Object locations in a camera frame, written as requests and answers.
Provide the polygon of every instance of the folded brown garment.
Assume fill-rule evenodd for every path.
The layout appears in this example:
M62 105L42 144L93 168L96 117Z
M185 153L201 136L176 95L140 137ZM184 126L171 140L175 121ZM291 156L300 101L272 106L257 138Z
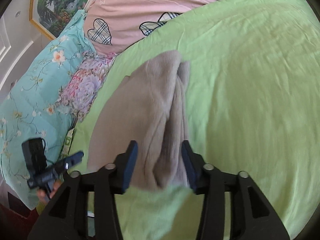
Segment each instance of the folded brown garment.
M122 80L94 127L89 171L113 162L135 140L138 158L131 185L148 190L188 185L181 143L188 139L189 62L181 60L176 50L164 52Z

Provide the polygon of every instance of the framed painting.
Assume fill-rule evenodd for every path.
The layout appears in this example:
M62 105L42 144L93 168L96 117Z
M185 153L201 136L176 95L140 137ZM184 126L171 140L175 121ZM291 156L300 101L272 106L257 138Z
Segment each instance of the framed painting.
M89 0L30 0L30 22L49 39L57 38Z

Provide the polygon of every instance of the heart applique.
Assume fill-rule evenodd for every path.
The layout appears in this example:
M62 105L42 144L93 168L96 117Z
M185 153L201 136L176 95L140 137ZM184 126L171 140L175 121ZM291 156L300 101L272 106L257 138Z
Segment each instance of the heart applique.
M144 22L141 23L139 29L142 31L143 35L150 35L155 29L165 25L169 20L179 16L181 13L166 12L162 14L157 22Z
M93 29L88 30L88 38L100 44L112 45L108 24L102 19L95 19Z

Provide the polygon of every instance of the pink blanket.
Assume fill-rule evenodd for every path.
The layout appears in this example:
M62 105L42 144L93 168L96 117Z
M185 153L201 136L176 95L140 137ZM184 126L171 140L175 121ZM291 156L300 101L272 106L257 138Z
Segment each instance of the pink blanket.
M168 20L218 0L95 0L84 33L99 54L121 53Z

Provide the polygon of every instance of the metal screw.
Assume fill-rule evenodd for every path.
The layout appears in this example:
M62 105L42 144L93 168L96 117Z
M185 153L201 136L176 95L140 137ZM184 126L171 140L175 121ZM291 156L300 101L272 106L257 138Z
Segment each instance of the metal screw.
M214 166L207 163L207 164L203 165L203 168L207 171L212 171L214 169Z
M241 171L241 172L239 172L239 175L240 175L240 177L242 177L242 178L247 178L247 177L249 177L249 174L246 172L246 171Z
M116 165L114 163L108 163L106 166L104 166L107 170L113 170Z
M73 172L70 173L70 177L72 177L72 178L76 178L79 175L81 175L81 173L79 171L73 171Z

